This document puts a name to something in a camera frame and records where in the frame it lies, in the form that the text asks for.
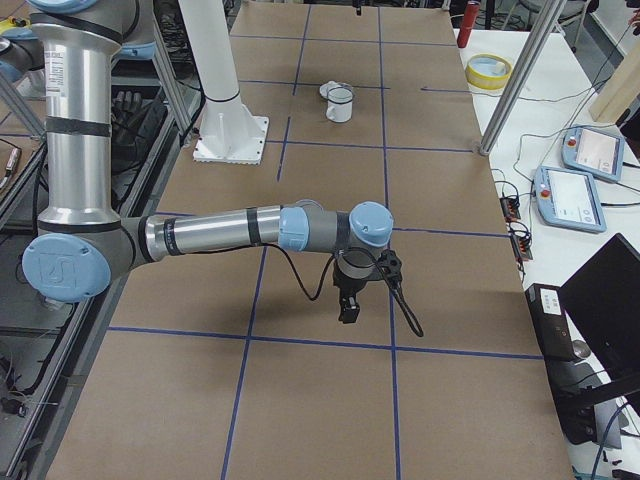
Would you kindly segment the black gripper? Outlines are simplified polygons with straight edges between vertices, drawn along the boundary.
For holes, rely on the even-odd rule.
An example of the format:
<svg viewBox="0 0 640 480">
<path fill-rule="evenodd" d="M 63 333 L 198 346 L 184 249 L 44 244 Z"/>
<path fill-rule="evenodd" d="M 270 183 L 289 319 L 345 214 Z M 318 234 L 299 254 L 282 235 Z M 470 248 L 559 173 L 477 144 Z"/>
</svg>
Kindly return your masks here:
<svg viewBox="0 0 640 480">
<path fill-rule="evenodd" d="M 360 313 L 357 294 L 363 290 L 369 281 L 371 273 L 358 278 L 344 273 L 339 267 L 333 269 L 333 285 L 339 289 L 340 313 L 339 321 L 343 324 L 354 324 Z"/>
</svg>

